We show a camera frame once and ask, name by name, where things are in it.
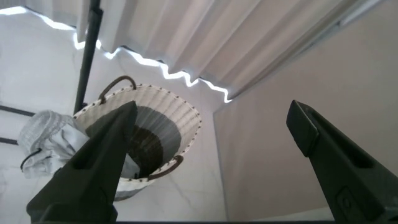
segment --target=curtain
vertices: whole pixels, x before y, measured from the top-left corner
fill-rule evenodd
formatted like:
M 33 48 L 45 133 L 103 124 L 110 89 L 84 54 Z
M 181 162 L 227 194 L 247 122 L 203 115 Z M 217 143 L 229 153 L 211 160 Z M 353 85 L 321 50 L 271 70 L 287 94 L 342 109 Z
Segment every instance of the curtain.
M 84 41 L 89 1 L 25 0 Z M 126 46 L 144 58 L 244 92 L 369 0 L 102 0 L 103 50 Z

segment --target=white and gray basket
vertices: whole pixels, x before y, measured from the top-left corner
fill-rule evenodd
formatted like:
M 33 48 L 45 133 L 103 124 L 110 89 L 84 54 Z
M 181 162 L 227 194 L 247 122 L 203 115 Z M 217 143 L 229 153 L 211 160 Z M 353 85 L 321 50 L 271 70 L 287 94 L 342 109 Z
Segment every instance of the white and gray basket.
M 121 88 L 114 93 L 105 94 L 121 80 L 129 80 L 132 85 Z M 163 147 L 173 149 L 164 156 L 168 159 L 150 176 L 140 179 L 120 178 L 115 201 L 132 197 L 144 187 L 152 184 L 155 179 L 163 177 L 176 169 L 183 161 L 183 155 L 192 146 L 201 126 L 199 112 L 194 106 L 173 94 L 171 91 L 153 85 L 136 85 L 129 76 L 117 78 L 100 94 L 99 100 L 84 107 L 74 115 L 74 118 L 84 128 L 91 126 L 97 119 L 119 108 L 121 105 L 135 101 L 138 111 L 136 125 L 148 129 L 160 136 Z M 148 110 L 161 114 L 172 122 L 158 122 L 150 117 Z

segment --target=floor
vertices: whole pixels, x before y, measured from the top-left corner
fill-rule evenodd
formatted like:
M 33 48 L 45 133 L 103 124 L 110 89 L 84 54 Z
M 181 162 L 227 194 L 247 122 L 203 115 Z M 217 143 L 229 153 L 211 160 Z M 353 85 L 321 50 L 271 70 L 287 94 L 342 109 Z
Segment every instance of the floor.
M 72 114 L 83 50 L 73 30 L 57 30 L 31 13 L 0 15 L 0 104 L 38 112 Z M 140 65 L 125 50 L 108 59 L 97 50 L 85 101 L 98 98 L 121 75 L 161 86 L 190 102 L 202 115 L 199 137 L 183 164 L 133 198 L 116 202 L 118 220 L 226 220 L 213 126 L 213 112 L 224 94 L 200 81 L 187 87 L 167 80 L 159 67 Z M 0 136 L 15 139 L 28 117 L 0 111 Z M 49 178 L 25 179 L 17 146 L 0 144 L 0 223 L 30 223 L 25 206 Z

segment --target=basket handle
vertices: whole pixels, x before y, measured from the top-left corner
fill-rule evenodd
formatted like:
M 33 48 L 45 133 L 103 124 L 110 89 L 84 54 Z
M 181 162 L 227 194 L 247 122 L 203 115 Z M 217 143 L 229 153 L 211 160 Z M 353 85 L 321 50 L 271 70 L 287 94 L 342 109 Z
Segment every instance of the basket handle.
M 102 91 L 102 93 L 99 95 L 98 99 L 101 100 L 100 105 L 106 103 L 105 94 L 107 94 L 107 92 L 110 91 L 110 89 L 112 89 L 112 87 L 114 87 L 116 84 L 118 84 L 121 80 L 129 80 L 132 84 L 132 89 L 133 90 L 137 89 L 137 85 L 136 85 L 135 81 L 130 76 L 128 76 L 128 75 L 120 76 L 119 78 L 113 80 L 113 82 L 111 82 L 111 84 L 109 84 L 104 89 L 104 91 Z
M 158 179 L 158 178 L 161 178 L 161 177 L 171 173 L 173 170 L 175 170 L 175 168 L 177 168 L 182 163 L 182 161 L 184 160 L 184 157 L 178 155 L 178 156 L 175 156 L 174 159 L 176 160 L 175 164 L 173 164 L 170 168 L 168 168 L 167 170 L 165 170 L 161 173 L 150 175 L 148 177 L 148 180 Z

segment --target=black metal rod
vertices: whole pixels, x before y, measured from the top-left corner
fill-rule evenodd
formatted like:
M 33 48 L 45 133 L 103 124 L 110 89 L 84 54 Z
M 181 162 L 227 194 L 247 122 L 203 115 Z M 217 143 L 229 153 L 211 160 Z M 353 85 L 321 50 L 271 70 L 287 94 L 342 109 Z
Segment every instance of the black metal rod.
M 99 7 L 99 1 L 91 1 L 91 4 Z M 90 76 L 91 64 L 93 63 L 95 44 L 100 32 L 103 11 L 100 8 L 92 8 L 90 6 L 88 32 L 86 37 L 85 51 L 83 53 L 83 61 L 80 68 L 79 85 L 76 94 L 75 110 L 74 113 L 80 111 L 83 107 L 85 99 L 88 78 Z
M 0 110 L 4 110 L 4 111 L 7 111 L 7 112 L 16 113 L 16 114 L 21 114 L 21 115 L 25 115 L 25 116 L 33 116 L 33 115 L 35 115 L 35 113 L 24 111 L 24 110 L 19 110 L 19 109 L 15 109 L 15 108 L 10 108 L 8 106 L 1 106 L 0 105 Z
M 6 144 L 13 144 L 13 145 L 18 145 L 16 140 L 13 139 L 6 139 L 6 138 L 2 138 L 0 137 L 0 142 L 1 143 L 6 143 Z

